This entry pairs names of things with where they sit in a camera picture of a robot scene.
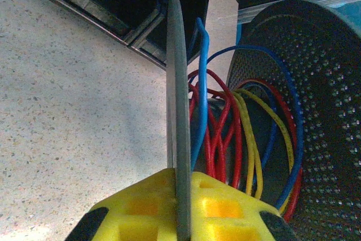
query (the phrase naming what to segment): blue wire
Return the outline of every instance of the blue wire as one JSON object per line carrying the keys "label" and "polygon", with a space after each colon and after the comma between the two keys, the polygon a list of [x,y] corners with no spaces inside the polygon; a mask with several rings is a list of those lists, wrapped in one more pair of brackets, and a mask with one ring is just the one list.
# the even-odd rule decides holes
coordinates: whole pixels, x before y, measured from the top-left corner
{"label": "blue wire", "polygon": [[[243,86],[244,89],[247,89],[249,87],[258,87],[258,88],[262,89],[268,96],[272,110],[275,113],[277,113],[276,99],[275,99],[274,95],[272,94],[272,92],[270,92],[270,90],[268,88],[266,88],[265,86],[263,86],[262,84],[257,83],[257,82],[249,82]],[[277,134],[277,124],[274,120],[272,120],[270,137],[268,139],[268,144],[267,144],[265,153],[263,154],[262,159],[261,159],[262,169],[265,168],[267,161],[270,158],[270,155],[273,151],[273,146],[276,141],[276,134]]]}
{"label": "blue wire", "polygon": [[202,35],[201,42],[201,52],[199,57],[199,120],[198,120],[198,130],[196,134],[196,142],[192,145],[191,148],[191,169],[194,170],[194,167],[197,162],[198,154],[201,149],[205,130],[207,127],[208,121],[208,100],[207,100],[207,57],[209,49],[209,35],[204,28],[202,20],[198,17],[196,19],[197,27],[199,32]]}
{"label": "blue wire", "polygon": [[283,191],[282,191],[281,195],[279,196],[279,198],[278,198],[278,200],[277,200],[277,202],[275,204],[275,207],[277,209],[280,209],[282,204],[286,201],[286,198],[287,198],[288,194],[290,193],[294,183],[296,182],[298,171],[300,170],[301,164],[302,164],[302,157],[303,157],[303,116],[302,116],[301,102],[299,100],[299,96],[297,94],[296,87],[294,86],[293,79],[291,78],[291,75],[290,75],[288,69],[286,68],[286,66],[284,65],[282,60],[280,60],[277,57],[277,55],[274,52],[272,52],[271,50],[269,50],[268,48],[265,48],[265,47],[262,47],[262,46],[255,46],[255,45],[231,46],[231,47],[225,48],[225,49],[223,49],[221,51],[218,51],[217,53],[213,54],[208,59],[207,63],[209,63],[212,59],[214,59],[215,57],[217,57],[217,56],[219,56],[219,55],[221,55],[221,54],[223,54],[225,52],[229,52],[229,51],[236,50],[236,49],[257,50],[257,51],[264,52],[267,55],[269,55],[271,58],[273,58],[275,63],[283,71],[285,79],[286,79],[287,87],[288,87],[289,92],[291,93],[291,96],[293,98],[293,107],[294,107],[295,113],[296,113],[297,148],[296,148],[296,155],[295,155],[295,159],[294,159],[293,168],[291,170],[291,173],[288,176],[287,183],[286,183],[285,187],[283,188]]}
{"label": "blue wire", "polygon": [[237,23],[236,45],[241,40],[241,36],[242,36],[242,23]]}

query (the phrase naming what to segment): wire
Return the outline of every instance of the wire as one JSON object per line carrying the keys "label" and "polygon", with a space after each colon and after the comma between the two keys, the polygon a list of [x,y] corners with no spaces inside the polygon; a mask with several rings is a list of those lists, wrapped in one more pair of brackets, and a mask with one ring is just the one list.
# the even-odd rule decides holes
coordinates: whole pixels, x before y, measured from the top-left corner
{"label": "wire", "polygon": [[289,198],[291,197],[292,195],[292,191],[293,191],[293,188],[291,189],[290,193],[288,194],[286,200],[284,201],[284,203],[281,205],[281,207],[278,209],[278,212],[280,212],[280,214],[283,214],[284,213],[284,210],[286,209],[287,207],[287,204],[288,204],[288,201],[289,201]]}
{"label": "wire", "polygon": [[[260,88],[261,90],[263,90],[269,101],[270,101],[270,106],[272,108],[272,110],[277,113],[277,106],[276,106],[276,100],[275,100],[275,97],[274,95],[272,94],[271,91],[269,91],[268,88],[266,88],[265,86],[261,85],[260,83],[257,83],[257,82],[249,82],[247,84],[245,84],[243,86],[244,89],[247,89],[249,87],[258,87]],[[262,164],[262,169],[265,168],[266,164],[267,164],[267,161],[268,159],[270,158],[270,155],[272,153],[272,150],[273,150],[273,146],[275,144],[275,141],[276,141],[276,135],[277,135],[277,124],[274,120],[272,120],[272,124],[271,124],[271,132],[270,132],[270,137],[268,139],[268,144],[266,146],[266,149],[265,149],[265,152],[262,156],[262,159],[261,159],[261,164]]]}
{"label": "wire", "polygon": [[[241,178],[241,160],[242,160],[242,137],[241,137],[239,110],[238,110],[237,104],[234,100],[234,97],[231,94],[228,87],[226,86],[226,84],[211,70],[207,70],[207,72],[218,82],[218,84],[223,89],[224,93],[220,93],[220,92],[214,91],[214,90],[208,90],[208,92],[210,92],[211,94],[213,94],[217,97],[221,97],[222,99],[225,100],[226,104],[225,104],[224,109],[227,109],[227,99],[229,99],[230,107],[232,109],[232,113],[233,113],[233,117],[234,117],[224,142],[221,141],[221,134],[218,133],[219,137],[213,137],[212,143],[211,143],[211,142],[209,142],[210,141],[209,131],[208,132],[206,131],[206,133],[205,133],[205,142],[204,142],[205,144],[204,145],[205,145],[205,152],[206,152],[205,156],[206,156],[206,160],[207,160],[206,161],[207,162],[207,174],[214,178],[217,177],[217,179],[220,179],[223,182],[226,181],[226,179],[224,179],[224,175],[223,175],[223,173],[225,173],[225,168],[226,168],[225,153],[227,151],[228,145],[230,144],[232,137],[234,136],[235,137],[235,153],[236,154],[235,154],[235,167],[234,167],[234,173],[233,173],[233,179],[232,179],[232,186],[234,188],[238,188],[240,178]],[[196,76],[197,74],[198,74],[198,70],[190,73],[188,75],[188,78],[192,78],[192,77]],[[197,89],[195,89],[195,87],[192,86],[191,84],[190,84],[190,89],[191,89],[191,91],[193,91],[192,99],[194,97],[195,97],[195,99],[197,99],[197,97],[198,97]],[[190,116],[192,116],[193,109],[194,109],[193,100],[191,100]],[[209,120],[212,123],[212,126],[219,129],[219,131],[221,132],[223,129],[224,123],[223,122],[217,123],[213,117],[212,110],[209,108],[208,111],[209,111]],[[229,113],[229,109],[228,109],[227,113],[224,113],[224,116],[227,117],[228,113]],[[219,157],[220,159],[218,159],[218,161],[217,161],[218,162],[217,170],[214,170],[215,152],[213,151],[213,149],[211,150],[211,146],[213,146],[213,148],[214,148],[214,146],[216,144],[218,144],[218,156],[220,156]]]}
{"label": "wire", "polygon": [[302,110],[301,110],[301,102],[298,98],[298,94],[296,91],[296,87],[294,86],[293,80],[291,78],[291,75],[286,68],[285,64],[277,57],[277,55],[269,50],[268,48],[262,47],[262,46],[254,46],[254,45],[236,45],[231,46],[228,48],[225,48],[215,54],[213,54],[208,60],[207,63],[209,63],[212,59],[215,57],[226,53],[228,51],[236,50],[236,49],[248,49],[248,50],[257,50],[266,53],[269,55],[275,63],[280,67],[280,69],[283,71],[286,83],[288,86],[288,89],[291,93],[291,96],[293,98],[293,107],[295,109],[296,113],[296,131],[297,131],[297,148],[296,148],[296,155],[294,159],[294,166],[291,170],[291,173],[289,174],[289,177],[287,179],[287,183],[285,187],[283,188],[283,191],[281,195],[279,196],[275,207],[277,209],[280,209],[283,203],[286,201],[287,196],[292,190],[292,187],[294,183],[296,182],[296,178],[298,175],[298,172],[300,171],[301,164],[302,164],[302,157],[303,157],[303,116],[302,116]]}
{"label": "wire", "polygon": [[[285,117],[286,117],[286,120],[288,123],[288,127],[289,127],[289,130],[290,130],[290,133],[292,136],[292,140],[293,140],[293,148],[296,149],[296,147],[297,147],[296,126],[294,124],[290,109],[288,108],[286,102],[283,101],[283,97],[282,97],[281,93],[274,86],[270,85],[267,81],[262,80],[262,79],[247,79],[247,80],[243,81],[241,84],[239,84],[237,88],[241,88],[245,84],[248,84],[251,82],[259,83],[259,84],[263,85],[264,87],[268,88],[269,91],[271,91],[273,93],[273,95],[275,96],[277,102],[279,103],[281,109],[283,110],[283,112],[285,114]],[[297,176],[296,182],[295,182],[293,190],[292,190],[292,196],[291,196],[291,199],[289,202],[289,207],[284,215],[286,222],[288,222],[290,220],[290,218],[292,217],[292,215],[296,209],[298,198],[300,197],[301,181],[302,181],[302,168],[298,172],[298,176]]]}
{"label": "wire", "polygon": [[191,148],[191,170],[193,171],[200,148],[203,143],[203,139],[207,127],[207,116],[208,116],[208,97],[207,97],[207,55],[209,50],[209,35],[205,30],[202,20],[197,17],[196,19],[197,27],[199,32],[202,35],[201,43],[201,53],[199,57],[199,122],[198,130],[196,133],[196,142],[192,145]]}
{"label": "wire", "polygon": [[296,182],[293,186],[291,200],[288,204],[288,209],[283,216],[283,218],[284,218],[284,220],[286,220],[286,222],[290,221],[290,219],[292,218],[292,216],[294,214],[294,211],[296,210],[298,198],[300,197],[301,186],[302,186],[302,168],[298,172]]}
{"label": "wire", "polygon": [[294,157],[293,157],[293,148],[292,148],[292,142],[291,142],[291,138],[289,136],[287,127],[284,125],[284,123],[282,122],[282,120],[280,119],[279,116],[277,116],[277,114],[275,114],[273,112],[273,110],[259,97],[257,97],[256,95],[254,95],[253,93],[244,90],[244,89],[237,89],[235,90],[235,92],[237,93],[242,93],[247,95],[249,98],[251,98],[252,100],[254,100],[256,103],[258,103],[271,117],[272,119],[274,119],[274,121],[277,123],[278,127],[281,130],[281,133],[284,137],[284,142],[286,144],[286,150],[287,150],[287,157],[288,157],[288,165],[289,165],[289,171],[292,171],[293,168],[293,164],[294,164]]}
{"label": "wire", "polygon": [[241,179],[241,166],[242,166],[242,133],[241,133],[239,110],[237,107],[236,100],[234,99],[232,92],[229,90],[226,84],[211,70],[208,69],[207,72],[217,81],[217,83],[221,86],[224,93],[230,98],[231,101],[232,113],[235,122],[234,129],[235,129],[235,142],[236,142],[235,166],[234,166],[234,174],[232,179],[232,186],[234,188],[238,188]]}
{"label": "wire", "polygon": [[246,194],[247,195],[252,194],[253,173],[254,173],[254,167],[256,166],[257,189],[254,197],[259,200],[261,198],[262,189],[263,189],[261,159],[259,158],[258,148],[257,148],[256,140],[254,138],[253,129],[250,123],[246,103],[244,102],[244,99],[241,97],[241,95],[239,95],[236,92],[232,92],[232,93],[237,101],[237,105],[240,111],[241,120],[243,124],[244,134],[247,142],[248,174],[246,180]]}

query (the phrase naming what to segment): metal blade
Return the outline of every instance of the metal blade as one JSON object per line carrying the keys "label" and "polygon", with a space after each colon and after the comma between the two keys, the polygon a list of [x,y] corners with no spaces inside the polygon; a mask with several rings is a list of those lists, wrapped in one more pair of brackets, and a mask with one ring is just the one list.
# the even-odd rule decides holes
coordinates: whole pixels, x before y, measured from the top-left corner
{"label": "metal blade", "polygon": [[187,54],[181,3],[169,0],[167,24],[168,167],[175,168],[177,240],[191,239],[191,143]]}

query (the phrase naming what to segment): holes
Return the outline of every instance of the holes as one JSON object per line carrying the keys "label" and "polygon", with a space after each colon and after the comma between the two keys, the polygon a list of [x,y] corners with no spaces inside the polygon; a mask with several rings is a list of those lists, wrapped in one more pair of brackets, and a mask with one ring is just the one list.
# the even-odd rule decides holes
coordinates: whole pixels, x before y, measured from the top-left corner
{"label": "holes", "polygon": [[337,89],[332,90],[332,96],[336,97],[336,96],[338,96],[338,94],[339,94],[339,92]]}
{"label": "holes", "polygon": [[350,103],[350,102],[351,102],[351,96],[350,96],[349,94],[346,94],[346,95],[344,96],[344,102],[345,102],[345,103]]}
{"label": "holes", "polygon": [[348,107],[347,109],[348,114],[354,114],[356,112],[356,108],[353,106]]}
{"label": "holes", "polygon": [[328,81],[328,84],[329,84],[331,87],[333,87],[333,86],[335,86],[335,84],[336,84],[336,80],[331,79],[331,80]]}
{"label": "holes", "polygon": [[343,128],[344,130],[348,130],[348,129],[350,129],[350,124],[349,124],[348,122],[343,122],[343,123],[342,123],[342,128]]}
{"label": "holes", "polygon": [[334,105],[335,105],[336,107],[340,107],[340,106],[342,106],[342,101],[339,100],[339,99],[336,99]]}
{"label": "holes", "polygon": [[345,76],[342,73],[340,73],[336,79],[337,79],[337,81],[342,81],[345,79]]}
{"label": "holes", "polygon": [[351,121],[351,125],[352,126],[358,126],[360,125],[360,121],[356,118],[353,118],[352,121]]}
{"label": "holes", "polygon": [[355,229],[355,234],[357,236],[361,236],[361,229]]}
{"label": "holes", "polygon": [[328,65],[329,65],[328,59],[325,59],[325,60],[323,61],[322,65],[323,65],[324,67],[328,66]]}
{"label": "holes", "polygon": [[358,148],[357,148],[357,146],[351,147],[351,148],[350,148],[350,153],[353,154],[353,155],[357,154],[357,153],[358,153]]}
{"label": "holes", "polygon": [[316,133],[312,133],[311,136],[312,136],[312,139],[313,139],[314,141],[318,139],[318,135],[317,135]]}
{"label": "holes", "polygon": [[361,139],[361,131],[360,131],[360,130],[357,130],[357,131],[356,131],[355,137],[356,137],[357,139]]}
{"label": "holes", "polygon": [[155,216],[158,214],[159,200],[156,198],[132,199],[126,210],[126,214],[135,216]]}
{"label": "holes", "polygon": [[243,218],[241,206],[234,200],[204,199],[202,206],[205,217]]}
{"label": "holes", "polygon": [[325,75],[326,76],[331,76],[332,75],[332,69],[326,69]]}
{"label": "holes", "polygon": [[352,134],[350,134],[350,133],[347,133],[346,134],[346,140],[348,142],[352,142],[354,140],[354,136]]}
{"label": "holes", "polygon": [[345,112],[344,110],[340,110],[340,111],[338,112],[338,116],[339,116],[340,118],[344,118],[344,117],[346,117],[346,112]]}
{"label": "holes", "polygon": [[361,167],[361,160],[358,160],[357,158],[355,159],[354,162],[355,167],[360,168]]}
{"label": "holes", "polygon": [[321,141],[321,146],[323,147],[323,148],[327,148],[327,142],[326,141]]}
{"label": "holes", "polygon": [[337,70],[339,70],[339,69],[341,69],[341,66],[336,63],[335,66],[333,67],[333,70],[334,70],[334,71],[337,71]]}
{"label": "holes", "polygon": [[119,237],[115,239],[120,241],[157,241],[158,227],[139,222],[124,223],[119,228]]}
{"label": "holes", "polygon": [[319,73],[319,72],[321,71],[321,68],[322,68],[322,67],[321,67],[321,65],[318,64],[315,68],[316,68],[316,72]]}
{"label": "holes", "polygon": [[211,225],[214,240],[217,241],[261,241],[255,228],[225,225]]}

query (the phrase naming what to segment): terrazzo floor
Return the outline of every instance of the terrazzo floor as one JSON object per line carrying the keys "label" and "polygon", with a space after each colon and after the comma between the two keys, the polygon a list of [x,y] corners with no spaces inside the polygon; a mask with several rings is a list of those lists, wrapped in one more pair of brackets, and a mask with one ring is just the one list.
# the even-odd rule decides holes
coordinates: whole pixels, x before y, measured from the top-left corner
{"label": "terrazzo floor", "polygon": [[[236,19],[235,0],[210,0],[210,54]],[[210,65],[224,80],[231,56]],[[48,0],[0,0],[0,241],[64,240],[165,167],[165,72]]]}

